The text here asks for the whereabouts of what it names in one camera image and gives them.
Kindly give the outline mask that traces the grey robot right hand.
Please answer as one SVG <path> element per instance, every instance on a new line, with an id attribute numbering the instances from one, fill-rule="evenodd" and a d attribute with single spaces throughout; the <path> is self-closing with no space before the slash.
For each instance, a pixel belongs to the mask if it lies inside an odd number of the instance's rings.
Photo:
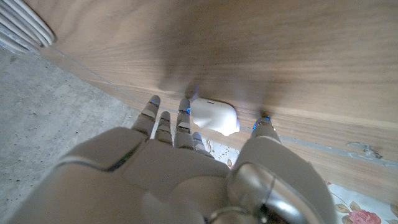
<path id="1" fill-rule="evenodd" d="M 311 163 L 259 118 L 232 167 L 204 149 L 180 102 L 175 131 L 153 96 L 131 128 L 65 154 L 9 223 L 334 223 L 333 199 Z"/>

